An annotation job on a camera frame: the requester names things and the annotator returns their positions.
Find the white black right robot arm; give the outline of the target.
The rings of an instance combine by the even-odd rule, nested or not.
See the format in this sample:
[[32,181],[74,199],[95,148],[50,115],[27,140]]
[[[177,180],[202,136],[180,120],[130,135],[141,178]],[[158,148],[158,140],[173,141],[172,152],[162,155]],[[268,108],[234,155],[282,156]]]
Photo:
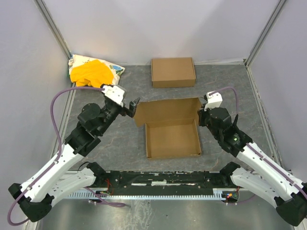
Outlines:
[[307,184],[283,169],[246,133],[237,127],[227,109],[203,106],[199,126],[207,127],[219,146],[251,167],[257,175],[237,166],[230,172],[233,184],[243,187],[271,204],[288,224],[297,227],[307,217]]

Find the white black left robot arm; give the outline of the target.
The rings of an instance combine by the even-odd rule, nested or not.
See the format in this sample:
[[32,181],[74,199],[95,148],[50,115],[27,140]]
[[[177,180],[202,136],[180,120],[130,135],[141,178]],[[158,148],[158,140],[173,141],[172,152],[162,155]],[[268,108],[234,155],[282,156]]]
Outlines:
[[99,143],[100,137],[118,115],[134,117],[139,98],[129,107],[105,98],[105,106],[88,103],[78,115],[76,128],[65,139],[61,149],[32,178],[22,184],[13,183],[9,192],[18,203],[27,220],[37,222],[44,218],[60,200],[69,194],[106,181],[106,171],[90,162],[74,176],[59,181],[73,165],[84,159]]

